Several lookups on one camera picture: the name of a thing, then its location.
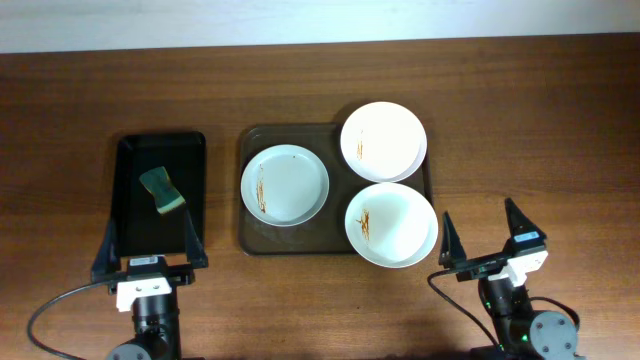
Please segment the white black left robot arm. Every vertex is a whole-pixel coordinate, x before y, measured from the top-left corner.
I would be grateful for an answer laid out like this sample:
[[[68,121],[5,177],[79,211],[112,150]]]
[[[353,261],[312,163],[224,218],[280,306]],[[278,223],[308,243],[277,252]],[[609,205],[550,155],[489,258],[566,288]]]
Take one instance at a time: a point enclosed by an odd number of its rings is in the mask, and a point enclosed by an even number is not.
[[[180,360],[181,333],[178,288],[195,282],[195,271],[208,266],[208,257],[189,211],[182,212],[185,264],[170,265],[162,255],[132,258],[121,270],[116,225],[109,221],[91,267],[91,281],[116,296],[120,312],[131,312],[134,336],[116,346],[107,360]]]

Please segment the white plate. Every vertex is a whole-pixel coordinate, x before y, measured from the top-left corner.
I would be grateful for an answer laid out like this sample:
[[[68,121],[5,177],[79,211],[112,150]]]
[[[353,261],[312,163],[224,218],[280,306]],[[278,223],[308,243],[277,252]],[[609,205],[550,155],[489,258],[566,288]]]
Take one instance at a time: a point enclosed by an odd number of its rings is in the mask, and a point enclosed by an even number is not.
[[[357,193],[347,206],[344,227],[360,256],[394,269],[424,260],[439,233],[431,203],[417,190],[399,183],[378,183]]]
[[[412,111],[378,101],[357,108],[347,117],[340,133],[340,149],[360,177],[376,183],[399,182],[422,165],[427,136]]]
[[[300,225],[324,206],[330,190],[327,168],[310,150],[271,146],[249,160],[240,182],[246,209],[276,227]]]

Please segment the brown serving tray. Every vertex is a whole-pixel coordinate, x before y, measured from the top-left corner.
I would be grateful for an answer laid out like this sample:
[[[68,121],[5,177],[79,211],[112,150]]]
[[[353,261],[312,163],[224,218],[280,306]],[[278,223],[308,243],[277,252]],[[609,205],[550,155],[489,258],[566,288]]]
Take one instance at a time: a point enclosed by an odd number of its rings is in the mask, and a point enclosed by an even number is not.
[[[340,150],[339,124],[260,125],[245,132],[240,164],[245,168],[260,151],[280,144],[304,147],[315,153],[328,170],[330,190],[322,209],[311,220],[292,227],[259,221],[246,206],[238,209],[239,245],[248,255],[354,254],[344,227],[349,202],[371,184],[347,165]]]

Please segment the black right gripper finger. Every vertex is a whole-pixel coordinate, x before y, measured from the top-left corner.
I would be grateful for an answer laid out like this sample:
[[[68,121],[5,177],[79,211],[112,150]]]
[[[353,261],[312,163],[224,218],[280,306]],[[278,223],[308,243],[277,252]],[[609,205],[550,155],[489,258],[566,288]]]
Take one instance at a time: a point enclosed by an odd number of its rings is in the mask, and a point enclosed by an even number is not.
[[[529,220],[511,198],[505,199],[505,211],[511,239],[516,243],[538,238],[535,224]]]
[[[443,214],[443,237],[439,256],[441,266],[459,266],[467,260],[466,253],[448,212]]]

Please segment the green yellow sponge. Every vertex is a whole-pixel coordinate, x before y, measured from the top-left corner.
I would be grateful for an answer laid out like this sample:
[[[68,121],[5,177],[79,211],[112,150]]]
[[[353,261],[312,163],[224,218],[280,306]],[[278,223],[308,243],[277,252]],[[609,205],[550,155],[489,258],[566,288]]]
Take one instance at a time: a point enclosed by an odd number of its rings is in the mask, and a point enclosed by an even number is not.
[[[153,197],[160,215],[168,214],[186,204],[185,198],[173,185],[164,166],[144,172],[139,176],[139,181]]]

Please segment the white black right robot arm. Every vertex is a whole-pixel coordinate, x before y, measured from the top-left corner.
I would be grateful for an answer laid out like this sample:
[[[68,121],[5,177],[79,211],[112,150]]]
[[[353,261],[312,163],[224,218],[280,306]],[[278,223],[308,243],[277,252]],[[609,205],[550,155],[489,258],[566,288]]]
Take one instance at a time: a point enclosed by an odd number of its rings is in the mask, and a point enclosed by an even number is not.
[[[445,301],[471,319],[488,336],[490,344],[469,351],[471,359],[578,359],[580,317],[572,308],[548,297],[542,300],[559,311],[536,310],[536,300],[525,286],[527,275],[539,270],[548,257],[547,235],[519,209],[515,202],[504,201],[510,237],[497,253],[469,259],[451,217],[443,214],[443,240],[439,255],[441,271],[428,277],[433,280],[453,275],[459,282],[475,281],[478,296],[495,332],[436,290]]]

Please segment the black rectangular tray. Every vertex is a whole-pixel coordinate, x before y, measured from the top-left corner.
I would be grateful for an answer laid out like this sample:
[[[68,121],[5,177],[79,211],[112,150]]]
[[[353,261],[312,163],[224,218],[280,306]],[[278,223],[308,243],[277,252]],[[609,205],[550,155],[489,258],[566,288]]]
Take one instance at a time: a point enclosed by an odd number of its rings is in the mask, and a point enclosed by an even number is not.
[[[198,131],[127,135],[117,144],[111,219],[121,257],[186,251],[203,237],[206,139]]]

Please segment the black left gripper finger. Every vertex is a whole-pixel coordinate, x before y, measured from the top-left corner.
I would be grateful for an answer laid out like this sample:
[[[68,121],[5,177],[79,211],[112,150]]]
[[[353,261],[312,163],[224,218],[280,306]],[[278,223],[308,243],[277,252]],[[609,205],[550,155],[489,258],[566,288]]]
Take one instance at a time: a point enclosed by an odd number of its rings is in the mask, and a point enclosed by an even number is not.
[[[113,274],[121,269],[118,254],[117,226],[113,219],[107,222],[104,239],[91,267],[92,274]]]
[[[208,256],[206,255],[204,246],[195,231],[195,227],[188,210],[184,212],[184,229],[187,261],[194,269],[207,268]]]

